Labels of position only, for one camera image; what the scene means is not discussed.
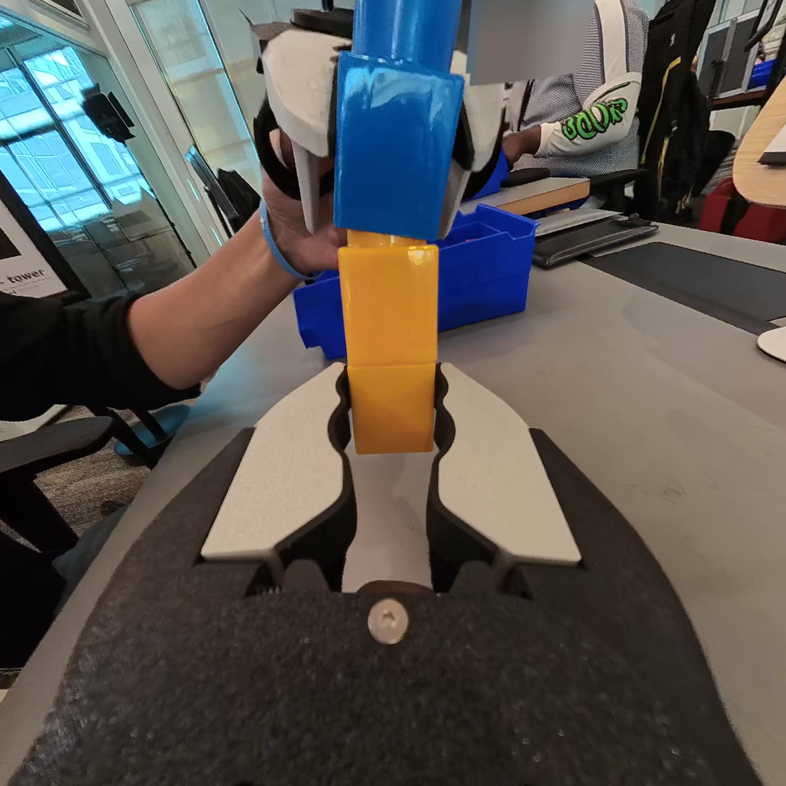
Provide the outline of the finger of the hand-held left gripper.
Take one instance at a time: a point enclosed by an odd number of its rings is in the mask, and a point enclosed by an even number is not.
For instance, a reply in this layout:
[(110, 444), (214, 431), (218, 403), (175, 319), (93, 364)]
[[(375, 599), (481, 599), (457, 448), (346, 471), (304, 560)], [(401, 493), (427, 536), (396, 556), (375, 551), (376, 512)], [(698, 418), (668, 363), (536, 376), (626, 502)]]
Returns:
[(465, 89), (449, 162), (438, 240), (447, 236), (460, 204), (486, 185), (502, 147), (505, 87), (503, 84), (471, 86), (467, 63), (467, 55), (455, 50), (450, 72), (464, 79)]
[(309, 233), (320, 222), (321, 161), (329, 152), (332, 84), (342, 39), (321, 32), (281, 32), (262, 54), (267, 98), (291, 142)]

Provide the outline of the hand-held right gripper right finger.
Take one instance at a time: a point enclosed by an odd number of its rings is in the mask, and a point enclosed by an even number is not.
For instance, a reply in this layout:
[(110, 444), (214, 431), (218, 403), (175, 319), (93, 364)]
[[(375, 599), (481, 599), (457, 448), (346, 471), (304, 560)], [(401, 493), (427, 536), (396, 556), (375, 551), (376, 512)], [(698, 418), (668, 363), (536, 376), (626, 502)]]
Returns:
[(526, 421), (456, 366), (439, 363), (437, 455), (426, 533), (435, 591), (479, 564), (505, 591), (523, 565), (581, 566), (583, 558)]

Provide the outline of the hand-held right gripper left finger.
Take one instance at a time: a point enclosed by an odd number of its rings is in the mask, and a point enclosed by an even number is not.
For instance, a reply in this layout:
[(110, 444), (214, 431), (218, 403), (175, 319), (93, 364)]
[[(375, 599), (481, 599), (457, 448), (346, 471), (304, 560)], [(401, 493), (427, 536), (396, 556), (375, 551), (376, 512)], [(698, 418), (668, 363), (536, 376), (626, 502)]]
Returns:
[(283, 585), (296, 562), (314, 563), (342, 589), (357, 532), (348, 368), (334, 362), (256, 423), (201, 548), (210, 563), (263, 565)]

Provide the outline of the blue mega block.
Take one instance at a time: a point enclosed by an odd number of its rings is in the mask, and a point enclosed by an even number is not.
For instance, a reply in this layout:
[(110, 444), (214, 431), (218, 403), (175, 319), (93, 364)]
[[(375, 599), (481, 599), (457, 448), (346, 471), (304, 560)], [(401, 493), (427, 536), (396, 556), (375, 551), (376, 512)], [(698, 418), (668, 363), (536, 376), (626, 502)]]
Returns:
[(355, 3), (337, 67), (337, 227), (437, 239), (465, 89), (450, 71), (461, 5)]

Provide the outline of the blue plastic bin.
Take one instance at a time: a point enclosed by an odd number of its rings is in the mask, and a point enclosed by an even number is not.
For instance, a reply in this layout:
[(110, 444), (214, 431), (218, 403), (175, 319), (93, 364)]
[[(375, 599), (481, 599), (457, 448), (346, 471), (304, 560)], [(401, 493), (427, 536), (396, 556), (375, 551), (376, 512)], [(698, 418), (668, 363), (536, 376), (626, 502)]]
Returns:
[[(445, 332), (526, 309), (538, 221), (480, 204), (456, 215), (438, 241), (438, 331)], [(324, 273), (293, 294), (307, 349), (334, 361), (346, 355), (339, 273)]]
[(502, 182), (506, 181), (510, 173), (510, 165), (501, 146), (496, 153), (496, 158), (489, 160), (481, 171), (470, 174), (462, 197), (463, 202), (493, 195), (501, 190)]

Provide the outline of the yellow mega block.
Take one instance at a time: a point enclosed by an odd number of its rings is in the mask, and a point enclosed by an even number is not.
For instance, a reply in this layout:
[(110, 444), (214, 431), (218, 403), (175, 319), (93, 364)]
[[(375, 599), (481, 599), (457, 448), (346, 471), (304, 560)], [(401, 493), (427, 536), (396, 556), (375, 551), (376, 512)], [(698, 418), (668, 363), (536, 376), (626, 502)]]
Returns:
[(436, 362), (438, 258), (435, 244), (348, 231), (339, 280), (349, 366)]
[(348, 366), (359, 455), (429, 453), (434, 445), (436, 363)]

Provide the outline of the person's left forearm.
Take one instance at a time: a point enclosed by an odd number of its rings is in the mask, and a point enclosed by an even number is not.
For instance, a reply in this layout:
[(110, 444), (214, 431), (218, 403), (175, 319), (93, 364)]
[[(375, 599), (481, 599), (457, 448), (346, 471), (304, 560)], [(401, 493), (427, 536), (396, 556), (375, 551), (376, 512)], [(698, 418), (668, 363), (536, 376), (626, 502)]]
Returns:
[(280, 269), (255, 214), (168, 287), (102, 303), (2, 294), (1, 418), (54, 406), (158, 409), (198, 396), (300, 281)]

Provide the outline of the person's left hand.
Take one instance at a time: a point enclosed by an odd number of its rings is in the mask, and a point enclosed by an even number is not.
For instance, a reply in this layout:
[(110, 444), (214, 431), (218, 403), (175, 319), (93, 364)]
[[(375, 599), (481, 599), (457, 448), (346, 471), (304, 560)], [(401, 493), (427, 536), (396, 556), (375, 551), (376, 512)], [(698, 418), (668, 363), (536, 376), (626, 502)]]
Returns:
[(300, 201), (284, 194), (262, 165), (262, 201), (267, 207), (272, 238), (289, 265), (310, 275), (337, 270), (338, 251), (348, 243), (348, 231), (333, 220), (334, 193), (319, 201), (318, 222), (313, 232), (307, 228)]

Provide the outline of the white paper sheets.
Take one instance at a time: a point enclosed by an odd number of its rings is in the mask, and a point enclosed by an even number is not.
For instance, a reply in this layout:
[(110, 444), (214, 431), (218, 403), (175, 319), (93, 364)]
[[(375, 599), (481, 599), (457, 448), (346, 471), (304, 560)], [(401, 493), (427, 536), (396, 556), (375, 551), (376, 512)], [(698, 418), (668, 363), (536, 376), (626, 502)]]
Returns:
[(584, 206), (576, 210), (554, 212), (538, 219), (538, 228), (535, 231), (535, 236), (536, 238), (545, 237), (549, 234), (620, 216), (623, 216), (623, 214), (618, 211), (586, 208)]

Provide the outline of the black hanging jacket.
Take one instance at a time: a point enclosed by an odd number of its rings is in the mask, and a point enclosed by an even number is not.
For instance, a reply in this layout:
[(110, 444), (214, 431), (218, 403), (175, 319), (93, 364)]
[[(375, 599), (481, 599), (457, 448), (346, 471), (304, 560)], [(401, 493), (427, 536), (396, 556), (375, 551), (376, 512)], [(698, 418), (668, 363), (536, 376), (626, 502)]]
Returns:
[(217, 181), (227, 203), (231, 206), (232, 214), (228, 215), (230, 227), (234, 233), (237, 233), (258, 211), (261, 202), (260, 194), (234, 170), (218, 169)]

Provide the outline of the black folder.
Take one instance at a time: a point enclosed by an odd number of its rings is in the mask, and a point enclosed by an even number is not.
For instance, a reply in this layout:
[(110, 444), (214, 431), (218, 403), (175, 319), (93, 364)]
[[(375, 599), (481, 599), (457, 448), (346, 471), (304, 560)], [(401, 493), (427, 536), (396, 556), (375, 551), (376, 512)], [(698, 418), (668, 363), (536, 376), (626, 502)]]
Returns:
[(536, 238), (532, 264), (542, 270), (549, 270), (596, 251), (652, 237), (659, 230), (656, 222), (643, 219), (638, 214), (596, 221)]

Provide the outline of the black pole round base stand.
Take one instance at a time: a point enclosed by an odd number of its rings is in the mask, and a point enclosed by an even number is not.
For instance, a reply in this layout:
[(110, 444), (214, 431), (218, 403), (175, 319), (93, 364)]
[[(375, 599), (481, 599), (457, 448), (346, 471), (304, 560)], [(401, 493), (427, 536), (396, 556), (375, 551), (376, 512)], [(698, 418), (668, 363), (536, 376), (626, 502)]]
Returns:
[(180, 402), (155, 411), (115, 411), (147, 449), (154, 464), (161, 458), (174, 436), (190, 416), (191, 405)]

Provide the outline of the blue wristband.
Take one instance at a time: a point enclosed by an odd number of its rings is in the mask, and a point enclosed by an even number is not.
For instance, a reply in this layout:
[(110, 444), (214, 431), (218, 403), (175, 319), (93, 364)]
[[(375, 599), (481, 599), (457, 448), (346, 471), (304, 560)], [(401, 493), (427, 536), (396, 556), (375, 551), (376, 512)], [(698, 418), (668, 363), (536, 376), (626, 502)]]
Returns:
[(323, 271), (317, 271), (313, 273), (300, 273), (300, 271), (297, 270), (293, 265), (291, 265), (290, 262), (285, 258), (280, 248), (278, 247), (276, 241), (274, 240), (271, 225), (270, 225), (270, 218), (269, 218), (267, 204), (263, 201), (260, 202), (259, 217), (260, 217), (260, 228), (262, 231), (263, 238), (266, 241), (267, 247), (269, 248), (273, 258), (275, 259), (281, 270), (291, 275), (296, 280), (303, 282), (304, 284), (307, 285), (315, 283), (324, 275)]

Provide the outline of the black mounted box device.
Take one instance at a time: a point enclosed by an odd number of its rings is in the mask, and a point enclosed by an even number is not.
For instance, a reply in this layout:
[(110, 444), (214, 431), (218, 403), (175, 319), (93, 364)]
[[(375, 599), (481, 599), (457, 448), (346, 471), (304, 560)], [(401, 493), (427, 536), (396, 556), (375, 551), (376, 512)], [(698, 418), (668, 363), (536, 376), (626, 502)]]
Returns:
[(93, 85), (82, 90), (82, 99), (85, 115), (105, 137), (124, 145), (134, 138), (134, 123), (114, 93)]

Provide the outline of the person's leg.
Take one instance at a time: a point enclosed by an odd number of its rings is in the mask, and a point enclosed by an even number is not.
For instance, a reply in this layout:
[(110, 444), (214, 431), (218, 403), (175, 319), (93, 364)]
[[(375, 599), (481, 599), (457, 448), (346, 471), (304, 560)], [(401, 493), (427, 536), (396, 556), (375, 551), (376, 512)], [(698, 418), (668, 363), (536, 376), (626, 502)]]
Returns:
[(61, 598), (63, 603), (73, 593), (90, 565), (101, 552), (128, 506), (128, 504), (115, 506), (108, 515), (79, 536), (77, 543), (72, 548), (53, 559), (53, 568), (64, 582)]

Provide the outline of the black backpack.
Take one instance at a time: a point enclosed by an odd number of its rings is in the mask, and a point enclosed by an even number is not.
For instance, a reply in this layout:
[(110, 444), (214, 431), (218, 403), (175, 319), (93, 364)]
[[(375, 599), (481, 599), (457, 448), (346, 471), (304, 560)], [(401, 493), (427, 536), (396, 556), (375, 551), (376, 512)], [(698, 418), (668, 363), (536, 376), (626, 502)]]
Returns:
[(631, 204), (643, 219), (679, 217), (729, 152), (732, 135), (710, 131), (711, 107), (693, 61), (715, 2), (670, 1), (650, 21), (638, 101), (640, 159)]

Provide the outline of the dark grey desk mat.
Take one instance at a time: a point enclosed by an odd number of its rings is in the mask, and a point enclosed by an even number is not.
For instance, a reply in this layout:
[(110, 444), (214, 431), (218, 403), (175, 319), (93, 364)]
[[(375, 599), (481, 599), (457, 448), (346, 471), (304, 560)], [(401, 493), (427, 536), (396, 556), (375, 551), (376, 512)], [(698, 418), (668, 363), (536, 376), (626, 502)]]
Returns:
[(583, 262), (754, 336), (785, 316), (785, 274), (778, 270), (661, 242)]

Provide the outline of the red bag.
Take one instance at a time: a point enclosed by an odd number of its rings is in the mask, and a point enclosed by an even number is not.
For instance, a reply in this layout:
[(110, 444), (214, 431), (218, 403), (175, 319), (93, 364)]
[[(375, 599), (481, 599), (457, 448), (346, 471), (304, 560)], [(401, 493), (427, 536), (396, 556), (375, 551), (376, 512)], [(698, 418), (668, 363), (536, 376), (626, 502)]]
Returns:
[(785, 210), (744, 199), (726, 178), (706, 197), (699, 229), (732, 237), (781, 244), (785, 241)]

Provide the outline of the person's torso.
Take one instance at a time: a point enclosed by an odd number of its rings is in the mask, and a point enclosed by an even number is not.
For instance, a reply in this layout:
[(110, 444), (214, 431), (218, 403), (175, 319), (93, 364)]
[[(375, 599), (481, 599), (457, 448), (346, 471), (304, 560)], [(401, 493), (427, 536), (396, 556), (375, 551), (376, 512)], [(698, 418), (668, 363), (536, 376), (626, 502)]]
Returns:
[(55, 554), (1, 534), (1, 668), (23, 667), (56, 614), (64, 579)]

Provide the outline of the instruction sheet on white stand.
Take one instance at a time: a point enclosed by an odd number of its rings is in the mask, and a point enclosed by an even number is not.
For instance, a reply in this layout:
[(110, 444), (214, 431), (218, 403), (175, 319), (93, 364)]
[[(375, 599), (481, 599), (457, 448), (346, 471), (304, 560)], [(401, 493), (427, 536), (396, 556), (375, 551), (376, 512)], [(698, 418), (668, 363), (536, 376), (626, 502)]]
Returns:
[(785, 207), (785, 81), (744, 135), (732, 167), (736, 190), (750, 203)]

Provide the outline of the black framed marker sign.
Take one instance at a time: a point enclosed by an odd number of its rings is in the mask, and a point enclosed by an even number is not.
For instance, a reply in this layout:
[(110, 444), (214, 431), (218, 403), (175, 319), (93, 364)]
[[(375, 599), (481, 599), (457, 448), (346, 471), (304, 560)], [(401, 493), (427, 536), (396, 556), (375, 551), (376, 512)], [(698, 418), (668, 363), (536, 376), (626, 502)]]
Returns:
[(86, 287), (67, 264), (5, 175), (1, 175), (1, 291), (13, 296), (87, 300)]

